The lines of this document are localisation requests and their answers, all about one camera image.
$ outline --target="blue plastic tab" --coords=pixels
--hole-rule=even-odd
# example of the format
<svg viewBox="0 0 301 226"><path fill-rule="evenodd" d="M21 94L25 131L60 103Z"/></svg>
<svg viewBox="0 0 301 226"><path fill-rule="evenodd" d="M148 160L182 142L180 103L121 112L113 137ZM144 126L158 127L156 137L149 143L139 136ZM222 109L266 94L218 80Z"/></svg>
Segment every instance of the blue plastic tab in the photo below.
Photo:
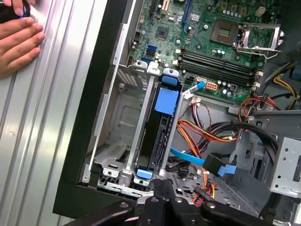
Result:
<svg viewBox="0 0 301 226"><path fill-rule="evenodd" d="M137 176L144 179L151 179L152 178L152 172L138 169L137 170Z"/></svg>
<svg viewBox="0 0 301 226"><path fill-rule="evenodd" d="M236 171L236 166L226 165L226 167L221 166L217 174L223 177L225 176L226 173L235 174L235 171Z"/></svg>
<svg viewBox="0 0 301 226"><path fill-rule="evenodd" d="M198 85L197 85L198 89L201 89L203 87L205 87L205 83L203 81L201 81Z"/></svg>
<svg viewBox="0 0 301 226"><path fill-rule="evenodd" d="M155 105L155 111L173 115L177 104L179 92L160 88L158 98Z"/></svg>
<svg viewBox="0 0 301 226"><path fill-rule="evenodd" d="M205 162L204 159L199 159L199 158L194 157L190 154L185 154L185 153L179 152L178 150L175 150L174 148L171 148L170 152L172 154L174 154L175 156L179 157L180 159L189 161L191 163L194 163L194 164L197 164L197 165L200 165L200 166L204 165L204 162Z"/></svg>
<svg viewBox="0 0 301 226"><path fill-rule="evenodd" d="M162 82L172 85L172 86L176 86L178 84L178 80L169 76L163 76L162 78Z"/></svg>
<svg viewBox="0 0 301 226"><path fill-rule="evenodd" d="M148 59L146 57L141 57L140 60L142 60L142 61L144 61L144 62L146 62L148 64L152 61L152 59Z"/></svg>

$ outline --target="power connector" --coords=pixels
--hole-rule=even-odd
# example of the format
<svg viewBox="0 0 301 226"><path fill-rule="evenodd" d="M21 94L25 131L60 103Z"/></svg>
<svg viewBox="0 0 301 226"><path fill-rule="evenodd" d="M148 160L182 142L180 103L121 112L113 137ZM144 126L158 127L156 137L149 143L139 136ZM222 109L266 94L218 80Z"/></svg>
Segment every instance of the power connector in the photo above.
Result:
<svg viewBox="0 0 301 226"><path fill-rule="evenodd" d="M189 106L196 104L197 107L200 106L201 98L200 97L194 97L189 102Z"/></svg>

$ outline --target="motherboard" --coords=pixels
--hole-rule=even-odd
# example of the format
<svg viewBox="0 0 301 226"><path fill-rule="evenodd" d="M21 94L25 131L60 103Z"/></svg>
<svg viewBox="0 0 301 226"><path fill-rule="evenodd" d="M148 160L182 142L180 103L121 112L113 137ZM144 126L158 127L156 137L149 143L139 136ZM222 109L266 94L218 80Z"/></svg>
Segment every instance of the motherboard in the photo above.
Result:
<svg viewBox="0 0 301 226"><path fill-rule="evenodd" d="M130 62L154 61L174 68L197 95L241 103L260 86L266 57L239 52L246 24L275 24L280 0L145 0L134 34ZM249 47L270 47L275 29L256 26Z"/></svg>

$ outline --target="screw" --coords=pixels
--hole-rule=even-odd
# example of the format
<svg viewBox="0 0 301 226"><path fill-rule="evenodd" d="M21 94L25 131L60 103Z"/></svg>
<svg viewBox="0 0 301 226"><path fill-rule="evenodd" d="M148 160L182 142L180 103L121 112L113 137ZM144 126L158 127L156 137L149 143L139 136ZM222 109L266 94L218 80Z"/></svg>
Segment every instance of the screw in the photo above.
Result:
<svg viewBox="0 0 301 226"><path fill-rule="evenodd" d="M121 207L121 208L127 208L127 207L128 207L128 204L126 204L125 202L123 202L123 203L120 204L120 207Z"/></svg>
<svg viewBox="0 0 301 226"><path fill-rule="evenodd" d="M207 206L211 209L214 209L216 207L213 203L207 203Z"/></svg>
<svg viewBox="0 0 301 226"><path fill-rule="evenodd" d="M176 202L178 202L178 203L181 203L182 202L182 199L181 198L175 198L174 199Z"/></svg>

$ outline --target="green circuit board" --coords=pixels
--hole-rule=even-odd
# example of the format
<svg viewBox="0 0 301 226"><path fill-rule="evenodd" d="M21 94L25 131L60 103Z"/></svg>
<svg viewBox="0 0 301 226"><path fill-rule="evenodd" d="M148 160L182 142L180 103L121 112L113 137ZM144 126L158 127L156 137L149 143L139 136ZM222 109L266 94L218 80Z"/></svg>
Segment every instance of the green circuit board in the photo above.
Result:
<svg viewBox="0 0 301 226"><path fill-rule="evenodd" d="M162 13L157 10L160 0L157 1L156 10L153 17L150 17L150 10L154 0L144 0L144 5L141 12L141 17L138 20L137 32L141 34L139 44L130 51L132 62L141 60L141 57L150 58L153 61L159 60L161 68L168 65L169 68L178 69L173 65L173 61L179 57L176 53L177 49L185 46L186 49L205 54L215 58L222 58L234 62L239 65L244 65L251 68L262 69L264 67L264 57L254 57L250 54L239 54L232 45L225 45L212 41L212 34L216 21L221 20L232 24L242 23L275 23L276 17L271 18L265 15L256 16L256 11L260 6L266 8L266 13L271 14L278 12L279 0L266 0L265 3L260 3L259 0L193 0L190 14L188 17L187 26L192 30L185 33L182 26L182 16L184 14L186 4L180 3L178 0L170 0L168 11ZM271 30L252 30L252 38L249 39L248 45L252 46L268 46L270 43ZM150 57L146 54L148 44L156 46L156 55ZM218 51L223 51L222 56L217 56ZM180 80L187 89L196 83L187 83L187 76L198 77L196 74L189 72L180 72ZM202 78L208 79L213 83L217 80L205 76ZM225 87L219 86L216 91L202 90L197 94L211 97L227 99L231 102L241 103L250 96L251 87L240 87L232 92L232 96L228 97L223 93Z"/></svg>

